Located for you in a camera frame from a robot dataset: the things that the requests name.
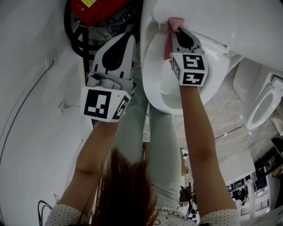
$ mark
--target electrical wire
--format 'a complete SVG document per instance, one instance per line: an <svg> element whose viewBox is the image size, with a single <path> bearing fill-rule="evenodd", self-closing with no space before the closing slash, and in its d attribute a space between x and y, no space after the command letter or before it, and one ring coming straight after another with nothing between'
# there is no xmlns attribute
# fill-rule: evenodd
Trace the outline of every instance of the electrical wire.
<svg viewBox="0 0 283 226"><path fill-rule="evenodd" d="M187 190L186 190L183 186L181 186L181 189L182 189L183 192L185 193L185 196L187 197L188 203L190 203L190 198L189 198L189 194L188 194Z"/></svg>
<svg viewBox="0 0 283 226"><path fill-rule="evenodd" d="M103 45L90 45L88 42L84 43L83 41L80 41L78 38L79 36L83 33L85 30L89 30L92 27L85 26L84 24L80 23L78 25L78 28L76 29L75 32L73 32L72 26L71 26L71 15L72 15L72 10L70 7L70 3L72 0L67 0L66 6L65 6L65 11L64 11L64 27L67 36L71 40L71 46L76 54L81 56L82 58L88 59L88 60L94 60L95 55L89 54L87 52L84 52L84 49L87 50L94 50L97 51L99 50ZM124 24L132 23L134 22L133 27L130 30L130 33L135 36L136 43L139 42L140 35L139 35L139 30L140 30L140 20L142 16L142 3L143 1L138 2L135 4L133 9L127 13L129 16L129 20L125 20L124 17L121 19L121 21L115 21L113 23L109 23L106 25L101 25L101 26L96 26L96 28L108 28L112 26L116 26L117 23L121 23L120 26L122 27Z"/></svg>
<svg viewBox="0 0 283 226"><path fill-rule="evenodd" d="M189 203L189 208L188 208L188 210L187 210L186 217L189 217L189 215L190 215L190 213L191 213L191 211L192 211L192 209L193 209L192 203L193 203L193 201L194 201L194 196L195 196L195 184L193 184L193 189L194 189L194 193L193 193L193 196L192 196L192 198L191 198L191 203Z"/></svg>
<svg viewBox="0 0 283 226"><path fill-rule="evenodd" d="M186 164L187 169L190 171L190 168L189 168L189 166L187 165L186 161L185 161L185 164Z"/></svg>
<svg viewBox="0 0 283 226"><path fill-rule="evenodd" d="M240 129L240 128L244 127L244 126L245 126L245 125L242 125L242 126L240 126L240 127L237 127L237 128L235 128L235 129L231 130L230 132L226 132L225 134L216 137L215 139L218 139L218 138L220 138L220 137L226 136L226 135L228 135L229 133L234 132L234 131L236 131L237 129Z"/></svg>
<svg viewBox="0 0 283 226"><path fill-rule="evenodd" d="M0 165L1 165L1 161L2 161L2 157L3 157L3 153L4 153L4 150L5 150L5 147L6 147L6 143L7 143L7 140L8 140L8 137L10 135L10 132L11 132L11 129L15 123L15 120L20 112L20 110L22 109L22 106L24 105L24 103L26 102L27 98L29 97L29 95L31 94L32 90L36 87L36 85L39 83L39 81L43 78L43 76L51 69L51 67L54 65L54 60L52 60L52 64L47 68L47 70L40 76L40 78L38 79L38 81L33 85L33 87L31 88L31 90L28 92L27 96L25 97L25 99L23 100L22 104L20 105L12 123L11 123L11 126L8 130L8 133L5 137L5 141L4 141L4 144L3 144L3 147L2 147L2 150L1 150L1 155L0 155ZM1 219L3 221L3 216L2 216L2 211L1 211L1 208L0 208L0 215L1 215Z"/></svg>
<svg viewBox="0 0 283 226"><path fill-rule="evenodd" d="M43 204L45 204L50 210L52 210L52 207L47 203L47 202L45 202L45 201L43 201L43 200L40 200L39 202L38 202L38 204L37 204L37 214L38 214L38 222L39 222L39 226L42 226L43 225L43 222L42 222L42 216L40 215L40 211L39 211L39 205L40 205L40 203L43 203Z"/></svg>
<svg viewBox="0 0 283 226"><path fill-rule="evenodd" d="M77 105L67 105L67 108L68 107L77 107L77 108L80 108L80 106L77 106Z"/></svg>

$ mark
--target wall outlet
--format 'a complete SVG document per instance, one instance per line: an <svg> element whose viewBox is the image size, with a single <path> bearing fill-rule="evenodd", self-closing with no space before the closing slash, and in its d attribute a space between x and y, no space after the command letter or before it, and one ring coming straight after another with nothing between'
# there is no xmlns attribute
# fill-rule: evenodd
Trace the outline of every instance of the wall outlet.
<svg viewBox="0 0 283 226"><path fill-rule="evenodd" d="M47 53L45 57L45 64L46 64L46 69L49 69L52 64L53 64L52 67L59 64L57 49L52 49L50 52Z"/></svg>
<svg viewBox="0 0 283 226"><path fill-rule="evenodd" d="M59 110L60 113L62 115L62 117L64 117L64 115L66 114L66 112L68 111L68 107L67 107L67 101L64 99L61 104L59 105Z"/></svg>

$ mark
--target white toilet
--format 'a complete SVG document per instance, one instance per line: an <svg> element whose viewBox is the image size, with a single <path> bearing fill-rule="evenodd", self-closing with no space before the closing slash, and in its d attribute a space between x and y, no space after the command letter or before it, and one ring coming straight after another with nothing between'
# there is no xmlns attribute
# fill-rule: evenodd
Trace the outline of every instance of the white toilet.
<svg viewBox="0 0 283 226"><path fill-rule="evenodd" d="M243 59L233 86L244 102L243 118L248 129L255 129L274 112L283 96L283 72Z"/></svg>
<svg viewBox="0 0 283 226"><path fill-rule="evenodd" d="M163 60L164 25L173 17L185 19L183 28L200 40L208 56L209 74L200 90L203 104L243 57L283 70L280 0L145 0L141 20L143 85L150 103L163 112L182 114L177 78L170 63Z"/></svg>

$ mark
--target black cable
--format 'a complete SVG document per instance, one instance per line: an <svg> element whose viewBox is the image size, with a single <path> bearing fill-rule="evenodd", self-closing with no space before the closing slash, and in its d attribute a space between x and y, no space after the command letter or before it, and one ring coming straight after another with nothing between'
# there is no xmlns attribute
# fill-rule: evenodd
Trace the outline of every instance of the black cable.
<svg viewBox="0 0 283 226"><path fill-rule="evenodd" d="M84 44L82 41L78 39L78 37L83 33L83 27L78 27L77 30L81 31L79 34L75 34L72 30L71 26L71 15L72 15L72 10L70 7L72 0L67 0L66 6L65 6L65 12L64 12L64 27L67 36L73 42L73 45L77 46L78 48L87 48L88 50L99 50L103 45L89 45L89 44Z"/></svg>
<svg viewBox="0 0 283 226"><path fill-rule="evenodd" d="M223 134L223 135L221 135L221 136L216 137L215 139L218 139L218 138L220 138L220 137L226 136L227 134L229 134L229 133L231 133L231 132L234 132L235 130L240 129L240 128L244 127L244 126L245 126L245 125L242 125L242 126L240 126L240 127L238 127L238 128L235 128L235 129L231 130L230 132L227 132L227 133L225 133L225 134Z"/></svg>
<svg viewBox="0 0 283 226"><path fill-rule="evenodd" d="M188 208L188 210L187 210L187 215L186 215L186 217L188 217L188 216L190 215L190 213L191 213L191 211L192 211L192 209L193 209L192 203L193 203L193 201L194 201L194 196L195 196L195 184L193 184L193 189L194 189L194 193L193 193L193 197L191 198L191 203L189 202L189 208Z"/></svg>
<svg viewBox="0 0 283 226"><path fill-rule="evenodd" d="M10 128L9 128L9 130L8 130L8 133L7 133L7 135L6 135L6 138L5 138L5 141L4 141L2 150L1 150L0 165L1 165L1 161L2 161L2 157L3 157L4 149L5 149L5 147L6 147L6 143L7 143L9 134L10 134L10 132L11 132L11 129L12 129L14 123L15 123L15 120L16 120L16 118L17 118L17 116L18 116L18 114L19 114L19 112L20 112L22 106L23 106L24 103L26 102L26 100L27 100L27 98L29 97L29 95L31 94L32 90L36 87L36 85L37 85L37 84L39 83L39 81L43 78L43 76L50 70L50 68L53 66L53 64L54 64L54 61L52 61L52 64L47 68L47 70L43 73L43 75L42 75L42 76L38 79L38 81L34 84L34 86L31 88L31 90L28 92L27 96L26 96L25 99L23 100L22 104L20 105L20 107L19 107L19 109L18 109L18 111L17 111L17 113L16 113L16 115L15 115L13 121L12 121L12 124L11 124L11 126L10 126ZM1 208L0 208L0 215L1 215L1 219L2 219L2 221L3 221L3 216L2 216Z"/></svg>
<svg viewBox="0 0 283 226"><path fill-rule="evenodd" d="M40 200L40 201L38 202L38 204L37 204L38 222L39 222L39 226L42 226L42 225L43 225L42 216L40 215L40 211L39 211L39 205L40 205L40 203L45 204L50 210L52 210L52 207L51 207L48 203L46 203L45 201L43 201L43 200Z"/></svg>
<svg viewBox="0 0 283 226"><path fill-rule="evenodd" d="M186 166L187 166L187 169L190 171L189 166L187 165L186 161L185 161L185 164L186 164Z"/></svg>
<svg viewBox="0 0 283 226"><path fill-rule="evenodd" d="M189 198L189 194L188 194L187 190L186 190L183 186L181 186L181 189L182 189L183 192L185 193L185 196L187 197L188 203L190 203L190 198Z"/></svg>
<svg viewBox="0 0 283 226"><path fill-rule="evenodd" d="M77 30L75 32L73 32L72 30L72 26L71 26L71 15L72 15L72 10L70 7L70 3L72 0L67 0L66 6L65 6L65 12L64 12L64 27L65 27L65 31L67 36L69 37L69 39L71 40L71 44L72 44L72 48L75 51L76 54L78 54L79 56L81 56L82 58L86 58L89 60L94 60L95 55L91 55L91 54L86 54L83 52L82 49L88 49L88 50L99 50L103 45L90 45L88 42L85 43L83 41L80 41L78 39L78 37L83 34L84 30L88 30L89 28L92 27L88 27L85 26L84 24L80 24L79 27L77 28ZM130 33L133 34L136 38L136 43L139 42L140 37L139 37L139 30L140 30L140 20L141 20L141 15L142 15L142 1L140 1L138 4L135 5L134 10L131 12L128 12L126 15L129 16L129 20L124 20L122 19L121 24L128 24L132 21L134 21L137 18L137 21L134 23ZM107 25L101 25L101 26L97 26L98 27L105 27L105 26L114 26L116 22L113 23L109 23Z"/></svg>
<svg viewBox="0 0 283 226"><path fill-rule="evenodd" d="M89 30L88 29L85 29L83 31L83 43L85 45L88 44L88 41L89 41ZM88 49L87 48L84 48L83 49L83 52L85 55L88 54ZM84 62L84 78L88 78L88 74L90 72L90 68L89 68L89 60L86 59L86 58L83 58L83 62Z"/></svg>

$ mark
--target light green pants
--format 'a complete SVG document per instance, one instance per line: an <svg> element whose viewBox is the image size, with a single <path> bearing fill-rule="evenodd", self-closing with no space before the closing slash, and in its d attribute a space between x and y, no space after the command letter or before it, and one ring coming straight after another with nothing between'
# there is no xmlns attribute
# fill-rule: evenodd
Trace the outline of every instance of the light green pants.
<svg viewBox="0 0 283 226"><path fill-rule="evenodd" d="M115 147L130 161L143 159L142 138L149 101L140 71L133 75L138 85L120 120ZM150 105L149 179L158 198L157 206L177 208L180 197L181 158L174 117Z"/></svg>

